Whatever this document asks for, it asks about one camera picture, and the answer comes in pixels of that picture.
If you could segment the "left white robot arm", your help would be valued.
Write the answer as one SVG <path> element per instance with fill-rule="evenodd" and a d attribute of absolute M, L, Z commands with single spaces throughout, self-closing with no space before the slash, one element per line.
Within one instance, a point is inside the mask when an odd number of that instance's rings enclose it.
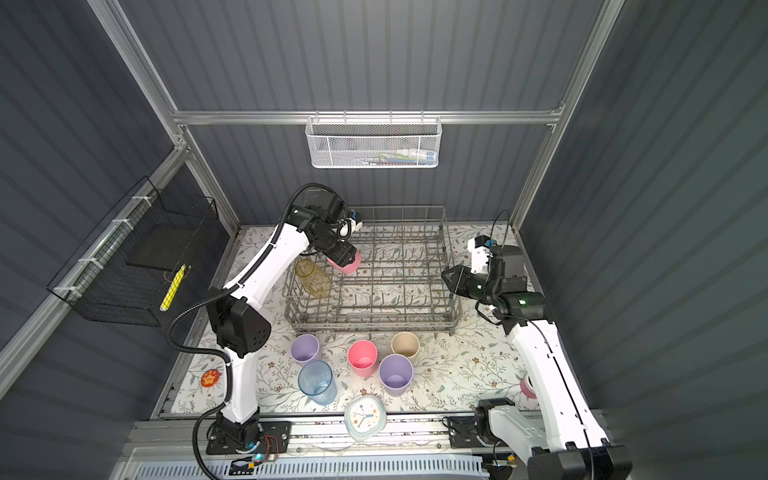
<path fill-rule="evenodd" d="M 267 343 L 272 324 L 261 313 L 266 297 L 296 258 L 314 249 L 339 267 L 356 262 L 358 251 L 351 236 L 358 227 L 357 214 L 328 186 L 308 183 L 287 202 L 271 237 L 257 254 L 221 288 L 179 313 L 169 324 L 166 341 L 175 350 L 193 355 L 217 356 L 224 362 L 226 393 L 212 409 L 215 425 L 244 451 L 261 442 L 260 406 L 255 375 L 258 352 Z M 181 320 L 205 309 L 215 348 L 185 346 L 174 339 Z"/>

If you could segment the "lilac cup left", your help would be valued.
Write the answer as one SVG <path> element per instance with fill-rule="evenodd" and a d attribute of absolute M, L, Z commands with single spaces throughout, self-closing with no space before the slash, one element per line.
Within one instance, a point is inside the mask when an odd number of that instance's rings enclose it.
<path fill-rule="evenodd" d="M 297 364 L 306 365 L 321 357 L 320 341 L 312 334 L 302 334 L 292 342 L 289 353 Z"/>

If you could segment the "clear amber glass cup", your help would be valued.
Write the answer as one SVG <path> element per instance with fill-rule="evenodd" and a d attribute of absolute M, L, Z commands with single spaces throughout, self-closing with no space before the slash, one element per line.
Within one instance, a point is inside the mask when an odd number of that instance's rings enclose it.
<path fill-rule="evenodd" d="M 295 265 L 295 276 L 312 297 L 322 299 L 331 294 L 331 278 L 314 261 L 308 258 L 300 259 Z"/>

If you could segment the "items in white basket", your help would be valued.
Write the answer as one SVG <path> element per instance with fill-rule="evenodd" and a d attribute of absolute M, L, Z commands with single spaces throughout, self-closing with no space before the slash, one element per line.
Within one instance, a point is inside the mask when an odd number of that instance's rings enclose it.
<path fill-rule="evenodd" d="M 417 166 L 434 167 L 438 165 L 438 153 L 434 150 L 419 148 L 367 152 L 357 156 L 353 162 L 369 166 Z"/>

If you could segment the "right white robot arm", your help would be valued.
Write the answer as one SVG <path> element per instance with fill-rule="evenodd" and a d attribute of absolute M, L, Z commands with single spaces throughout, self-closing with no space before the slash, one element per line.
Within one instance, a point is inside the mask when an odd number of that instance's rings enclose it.
<path fill-rule="evenodd" d="M 467 250 L 470 265 L 445 269 L 441 278 L 450 293 L 490 307 L 485 319 L 503 328 L 521 356 L 544 423 L 536 427 L 508 400 L 482 400 L 475 409 L 478 437 L 505 443 L 531 479 L 628 478 L 630 452 L 610 441 L 588 407 L 544 296 L 527 288 L 521 248 L 480 235 Z"/>

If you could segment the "lilac cup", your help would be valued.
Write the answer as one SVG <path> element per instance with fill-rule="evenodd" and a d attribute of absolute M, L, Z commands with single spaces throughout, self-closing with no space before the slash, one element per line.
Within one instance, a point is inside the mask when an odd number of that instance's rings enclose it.
<path fill-rule="evenodd" d="M 321 357 L 320 341 L 312 334 L 302 334 L 292 342 L 289 353 L 297 364 L 306 365 Z"/>
<path fill-rule="evenodd" d="M 400 354 L 386 356 L 379 365 L 378 374 L 384 389 L 390 396 L 401 396 L 411 385 L 414 377 L 412 362 Z"/>

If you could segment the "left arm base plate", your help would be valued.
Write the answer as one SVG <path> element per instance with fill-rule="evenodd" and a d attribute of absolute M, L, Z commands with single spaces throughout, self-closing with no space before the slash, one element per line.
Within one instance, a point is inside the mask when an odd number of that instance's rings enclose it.
<path fill-rule="evenodd" d="M 216 419 L 206 437 L 207 455 L 266 454 L 287 451 L 292 423 L 287 421 L 237 424 L 225 418 Z"/>

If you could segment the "beige cup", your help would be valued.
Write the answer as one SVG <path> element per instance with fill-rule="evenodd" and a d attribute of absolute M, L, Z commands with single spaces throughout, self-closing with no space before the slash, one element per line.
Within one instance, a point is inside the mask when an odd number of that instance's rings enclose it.
<path fill-rule="evenodd" d="M 413 359 L 418 355 L 420 346 L 419 338 L 414 333 L 408 331 L 398 332 L 391 340 L 392 352 L 409 359 Z"/>

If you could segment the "pink cup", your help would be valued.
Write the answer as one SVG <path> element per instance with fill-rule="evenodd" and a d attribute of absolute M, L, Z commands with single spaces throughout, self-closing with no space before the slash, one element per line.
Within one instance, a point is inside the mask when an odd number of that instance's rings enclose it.
<path fill-rule="evenodd" d="M 352 371 L 360 377 L 372 376 L 377 368 L 378 349 L 369 340 L 359 340 L 351 345 L 347 361 Z"/>
<path fill-rule="evenodd" d="M 360 267 L 362 262 L 362 256 L 361 256 L 361 252 L 357 251 L 354 255 L 352 262 L 345 266 L 339 266 L 338 264 L 333 262 L 330 258 L 328 258 L 327 261 L 333 268 L 340 271 L 342 274 L 350 275 L 350 274 L 353 274 Z"/>

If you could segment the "pink tape roll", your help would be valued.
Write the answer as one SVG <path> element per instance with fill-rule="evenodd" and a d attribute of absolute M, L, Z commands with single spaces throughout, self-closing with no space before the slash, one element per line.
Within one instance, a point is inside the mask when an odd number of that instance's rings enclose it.
<path fill-rule="evenodd" d="M 534 390 L 534 387 L 533 387 L 532 380 L 531 380 L 531 378 L 528 375 L 526 375 L 524 378 L 522 378 L 520 380 L 520 389 L 521 389 L 522 394 L 525 397 L 527 397 L 529 399 L 536 399 L 537 398 L 535 390 Z"/>

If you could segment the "white mint clock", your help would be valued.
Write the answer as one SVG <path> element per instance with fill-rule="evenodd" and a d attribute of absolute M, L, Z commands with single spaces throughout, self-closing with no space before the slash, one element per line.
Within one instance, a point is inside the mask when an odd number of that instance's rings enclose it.
<path fill-rule="evenodd" d="M 387 414 L 384 404 L 377 396 L 360 396 L 346 408 L 344 422 L 349 436 L 355 442 L 366 441 L 386 426 Z"/>

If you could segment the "white mesh wall basket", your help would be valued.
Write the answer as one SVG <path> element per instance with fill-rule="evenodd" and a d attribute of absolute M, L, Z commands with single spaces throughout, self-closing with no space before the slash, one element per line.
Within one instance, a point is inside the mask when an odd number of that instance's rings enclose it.
<path fill-rule="evenodd" d="M 367 152 L 419 148 L 439 154 L 443 128 L 438 118 L 376 120 L 311 117 L 305 136 L 313 167 L 318 169 L 432 169 L 417 166 L 369 166 L 353 162 Z"/>

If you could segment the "clear blue cup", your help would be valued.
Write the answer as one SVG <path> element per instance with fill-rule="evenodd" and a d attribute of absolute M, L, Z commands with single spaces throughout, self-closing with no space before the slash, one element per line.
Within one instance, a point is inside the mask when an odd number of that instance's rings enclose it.
<path fill-rule="evenodd" d="M 332 404 L 337 395 L 335 376 L 331 367 L 322 360 L 304 365 L 298 375 L 300 391 L 314 403 L 326 406 Z"/>

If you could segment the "yellow marker pen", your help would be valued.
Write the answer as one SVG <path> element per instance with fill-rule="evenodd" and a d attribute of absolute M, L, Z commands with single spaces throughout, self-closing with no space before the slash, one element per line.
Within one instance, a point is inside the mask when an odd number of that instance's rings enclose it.
<path fill-rule="evenodd" d="M 178 292 L 178 290 L 180 288 L 180 285 L 181 285 L 181 283 L 182 283 L 182 281 L 183 281 L 183 279 L 184 279 L 184 277 L 186 275 L 186 271 L 187 271 L 187 266 L 186 265 L 182 265 L 178 269 L 178 271 L 175 273 L 175 275 L 174 275 L 174 277 L 173 277 L 173 279 L 172 279 L 172 281 L 171 281 L 171 283 L 170 283 L 170 285 L 168 287 L 168 290 L 166 291 L 166 294 L 165 294 L 165 296 L 163 297 L 163 299 L 162 299 L 162 301 L 160 303 L 159 310 L 161 312 L 167 312 L 170 309 L 170 307 L 172 306 L 173 301 L 174 301 L 174 299 L 176 297 L 176 294 L 177 294 L 177 292 Z"/>

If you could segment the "red round sticker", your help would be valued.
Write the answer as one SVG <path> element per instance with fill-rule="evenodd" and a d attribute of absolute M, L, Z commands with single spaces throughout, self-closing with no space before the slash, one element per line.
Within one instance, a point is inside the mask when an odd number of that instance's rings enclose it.
<path fill-rule="evenodd" d="M 209 369 L 200 377 L 200 385 L 203 388 L 212 388 L 217 385 L 221 378 L 221 372 L 218 369 Z"/>

